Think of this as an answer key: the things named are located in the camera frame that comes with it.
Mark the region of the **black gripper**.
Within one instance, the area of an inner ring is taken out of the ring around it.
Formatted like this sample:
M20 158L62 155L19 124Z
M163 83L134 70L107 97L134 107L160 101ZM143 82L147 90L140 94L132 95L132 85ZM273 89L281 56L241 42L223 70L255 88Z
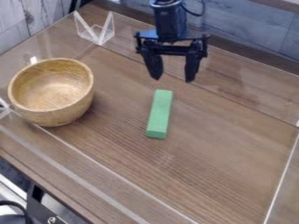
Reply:
M151 77L159 80L164 72L162 55L186 56L186 82L195 80L202 57L209 56L210 35L188 29L179 38L160 38L156 29L135 33L136 52L144 58L144 64Z

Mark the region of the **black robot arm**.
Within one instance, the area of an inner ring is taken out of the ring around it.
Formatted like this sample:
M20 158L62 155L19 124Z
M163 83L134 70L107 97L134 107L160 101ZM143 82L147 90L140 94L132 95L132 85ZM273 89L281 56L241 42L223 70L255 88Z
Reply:
M163 55L186 58L184 79L193 82L199 72L202 59L209 57L209 35L193 31L187 25L190 11L186 0L150 0L154 9L155 28L135 33L135 51L142 55L151 77L162 78L164 73Z

